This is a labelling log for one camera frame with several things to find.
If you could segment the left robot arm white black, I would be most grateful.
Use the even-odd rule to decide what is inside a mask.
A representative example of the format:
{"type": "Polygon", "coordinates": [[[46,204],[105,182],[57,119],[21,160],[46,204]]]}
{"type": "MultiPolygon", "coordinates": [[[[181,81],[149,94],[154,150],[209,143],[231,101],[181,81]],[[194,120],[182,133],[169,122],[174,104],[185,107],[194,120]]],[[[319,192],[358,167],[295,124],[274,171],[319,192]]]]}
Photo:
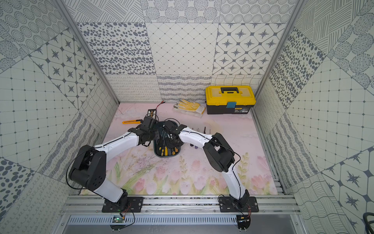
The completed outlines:
{"type": "Polygon", "coordinates": [[[107,163],[121,153],[139,145],[149,146],[155,138],[158,120],[149,116],[125,134],[96,146],[80,148],[67,172],[66,179],[94,192],[112,203],[124,203],[127,192],[106,178],[107,163]]]}

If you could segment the teal plastic storage box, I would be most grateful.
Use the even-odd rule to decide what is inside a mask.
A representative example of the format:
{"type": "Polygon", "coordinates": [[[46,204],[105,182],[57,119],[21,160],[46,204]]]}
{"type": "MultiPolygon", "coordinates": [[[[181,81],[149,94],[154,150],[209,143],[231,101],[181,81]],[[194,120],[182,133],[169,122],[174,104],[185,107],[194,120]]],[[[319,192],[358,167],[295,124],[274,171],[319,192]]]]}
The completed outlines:
{"type": "Polygon", "coordinates": [[[181,151],[181,146],[171,147],[171,135],[164,128],[164,121],[156,124],[155,139],[153,140],[154,154],[159,158],[170,158],[177,156],[181,151]]]}

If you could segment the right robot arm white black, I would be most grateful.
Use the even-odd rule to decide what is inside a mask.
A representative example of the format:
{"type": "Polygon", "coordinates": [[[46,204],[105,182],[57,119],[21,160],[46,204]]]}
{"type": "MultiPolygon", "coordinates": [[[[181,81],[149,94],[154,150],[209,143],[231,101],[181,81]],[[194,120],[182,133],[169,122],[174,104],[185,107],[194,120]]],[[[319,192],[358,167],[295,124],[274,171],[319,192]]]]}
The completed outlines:
{"type": "Polygon", "coordinates": [[[170,120],[165,121],[162,127],[167,134],[166,145],[169,148],[186,143],[202,149],[212,168],[223,174],[230,196],[235,200],[248,197],[236,170],[236,152],[220,133],[200,133],[183,124],[177,126],[170,120]]]}

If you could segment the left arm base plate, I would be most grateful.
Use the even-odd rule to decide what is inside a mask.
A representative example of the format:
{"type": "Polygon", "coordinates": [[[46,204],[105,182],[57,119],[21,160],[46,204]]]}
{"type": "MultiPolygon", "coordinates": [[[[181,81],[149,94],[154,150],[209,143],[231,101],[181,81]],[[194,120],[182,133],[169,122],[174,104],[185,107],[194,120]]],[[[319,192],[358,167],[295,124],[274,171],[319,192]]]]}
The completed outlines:
{"type": "Polygon", "coordinates": [[[105,199],[101,211],[103,213],[119,213],[127,210],[129,212],[140,213],[143,201],[144,197],[124,197],[118,202],[111,202],[105,199]]]}

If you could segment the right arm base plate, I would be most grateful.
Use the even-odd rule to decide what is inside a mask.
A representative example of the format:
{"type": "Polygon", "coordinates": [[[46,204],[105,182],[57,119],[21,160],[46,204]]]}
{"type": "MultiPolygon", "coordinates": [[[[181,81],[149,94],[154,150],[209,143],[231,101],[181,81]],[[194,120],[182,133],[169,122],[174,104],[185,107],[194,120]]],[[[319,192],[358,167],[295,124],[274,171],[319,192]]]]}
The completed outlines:
{"type": "Polygon", "coordinates": [[[218,203],[221,213],[242,212],[252,213],[259,212],[258,202],[255,197],[248,197],[247,199],[236,200],[230,196],[218,196],[218,203]]]}

